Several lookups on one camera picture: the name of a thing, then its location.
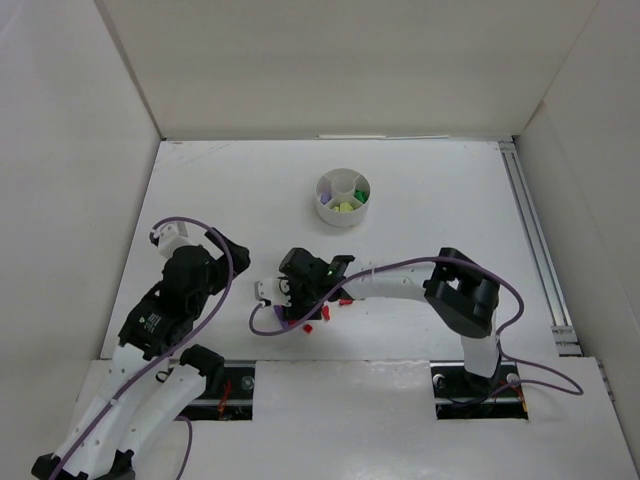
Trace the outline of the dark green lego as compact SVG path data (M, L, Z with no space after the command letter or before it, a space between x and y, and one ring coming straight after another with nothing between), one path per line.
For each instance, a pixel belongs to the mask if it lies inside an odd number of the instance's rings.
M365 204L368 200L367 192L360 189L356 189L354 191L354 197L362 204Z

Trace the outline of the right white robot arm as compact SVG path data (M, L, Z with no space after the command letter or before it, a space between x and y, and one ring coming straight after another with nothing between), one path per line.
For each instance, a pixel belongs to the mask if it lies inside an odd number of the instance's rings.
M384 266L352 255L326 262L296 247L281 261L279 273L287 288L285 314L291 320L314 314L320 302L369 298L424 302L460 336L468 374L490 379L496 373L500 286L455 248L441 249L435 260Z

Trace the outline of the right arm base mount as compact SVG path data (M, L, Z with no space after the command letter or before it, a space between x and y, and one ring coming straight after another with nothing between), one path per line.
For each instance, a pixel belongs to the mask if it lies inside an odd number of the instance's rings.
M513 362L502 363L492 378L467 372L458 362L430 364L435 413L438 420L494 420L529 418Z

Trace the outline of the purple lego plate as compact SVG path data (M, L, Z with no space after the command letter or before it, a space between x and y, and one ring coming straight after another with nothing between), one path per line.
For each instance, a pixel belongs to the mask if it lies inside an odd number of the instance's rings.
M273 310L283 329L289 329L297 323L297 320L291 320L287 317L281 305L274 305Z

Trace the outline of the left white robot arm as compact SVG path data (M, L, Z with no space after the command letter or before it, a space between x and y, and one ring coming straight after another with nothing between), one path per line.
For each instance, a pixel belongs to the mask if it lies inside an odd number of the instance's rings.
M213 227L206 238L221 254L192 244L186 219L154 228L151 242L164 257L161 279L130 311L118 334L108 374L72 433L52 453L39 456L37 479L133 479L144 452L181 411L217 387L221 355L188 346L211 319L207 301L226 297L251 263L247 248Z

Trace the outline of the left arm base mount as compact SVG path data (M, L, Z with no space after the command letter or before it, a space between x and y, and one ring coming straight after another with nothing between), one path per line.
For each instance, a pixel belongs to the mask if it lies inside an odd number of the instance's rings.
M256 363L225 363L222 379L191 401L180 416L191 421L250 421L253 418Z

